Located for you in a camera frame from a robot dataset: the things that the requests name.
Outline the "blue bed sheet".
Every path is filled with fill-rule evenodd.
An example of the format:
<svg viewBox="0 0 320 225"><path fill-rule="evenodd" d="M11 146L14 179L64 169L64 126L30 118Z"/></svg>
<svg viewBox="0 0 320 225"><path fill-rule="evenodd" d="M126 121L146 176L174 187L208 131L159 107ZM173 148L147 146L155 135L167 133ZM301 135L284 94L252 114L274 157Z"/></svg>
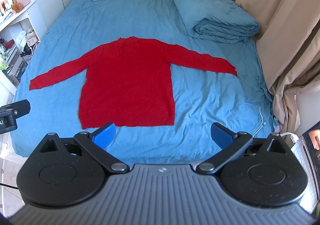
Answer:
<svg viewBox="0 0 320 225"><path fill-rule="evenodd" d="M210 127L219 122L232 131L265 138L277 124L253 41L215 43L188 35L174 0L73 0L42 40L14 99L28 100L30 112L11 133L14 152L27 157L47 133L73 137L81 130L78 107L85 74L40 90L30 81L55 66L120 38L135 36L178 44L227 59L237 75L171 67L175 124L119 127L108 152L128 165L184 164L219 152Z"/></svg>

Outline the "red long-sleeve sweater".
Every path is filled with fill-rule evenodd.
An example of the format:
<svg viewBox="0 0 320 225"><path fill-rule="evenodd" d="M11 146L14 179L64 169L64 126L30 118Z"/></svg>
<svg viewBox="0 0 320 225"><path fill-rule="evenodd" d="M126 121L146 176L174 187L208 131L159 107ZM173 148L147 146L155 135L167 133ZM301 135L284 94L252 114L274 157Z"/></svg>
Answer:
<svg viewBox="0 0 320 225"><path fill-rule="evenodd" d="M121 38L30 81L45 88L85 72L78 117L83 129L116 126L166 126L175 122L171 66L236 74L227 60L156 39Z"/></svg>

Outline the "white shelf unit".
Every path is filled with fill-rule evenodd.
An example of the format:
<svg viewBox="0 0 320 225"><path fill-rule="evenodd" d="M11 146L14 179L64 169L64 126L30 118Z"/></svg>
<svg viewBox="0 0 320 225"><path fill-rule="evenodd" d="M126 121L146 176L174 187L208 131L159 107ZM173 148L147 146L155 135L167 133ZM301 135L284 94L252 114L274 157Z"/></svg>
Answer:
<svg viewBox="0 0 320 225"><path fill-rule="evenodd" d="M34 30L38 40L42 40L48 31L36 0L30 0L21 12L4 21L1 25L1 38L6 41L16 40L22 31L30 28Z"/></svg>

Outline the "laptop at right edge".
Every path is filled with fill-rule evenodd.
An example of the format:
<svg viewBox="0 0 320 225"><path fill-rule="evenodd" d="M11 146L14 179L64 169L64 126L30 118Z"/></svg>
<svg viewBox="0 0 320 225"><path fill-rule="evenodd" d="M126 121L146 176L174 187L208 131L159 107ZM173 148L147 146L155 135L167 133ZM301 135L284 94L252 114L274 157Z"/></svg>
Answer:
<svg viewBox="0 0 320 225"><path fill-rule="evenodd" d="M319 122L299 137L291 151L308 177L300 206L312 214L319 204Z"/></svg>

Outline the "folded blue duvet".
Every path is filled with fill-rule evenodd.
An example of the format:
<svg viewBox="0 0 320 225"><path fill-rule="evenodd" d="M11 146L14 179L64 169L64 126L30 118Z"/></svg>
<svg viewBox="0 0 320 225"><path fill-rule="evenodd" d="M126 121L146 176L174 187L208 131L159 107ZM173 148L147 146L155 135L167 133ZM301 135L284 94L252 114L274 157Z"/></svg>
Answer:
<svg viewBox="0 0 320 225"><path fill-rule="evenodd" d="M236 44L255 36L258 21L233 0L174 0L189 36Z"/></svg>

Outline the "beige curtain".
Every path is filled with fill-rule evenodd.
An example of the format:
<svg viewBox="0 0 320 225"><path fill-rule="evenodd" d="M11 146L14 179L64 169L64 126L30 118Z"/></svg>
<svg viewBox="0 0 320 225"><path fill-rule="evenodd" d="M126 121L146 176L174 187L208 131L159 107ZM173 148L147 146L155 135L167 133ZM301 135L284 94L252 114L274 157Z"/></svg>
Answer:
<svg viewBox="0 0 320 225"><path fill-rule="evenodd" d="M296 96L319 90L319 0L234 0L260 23L257 51L283 131L300 126Z"/></svg>

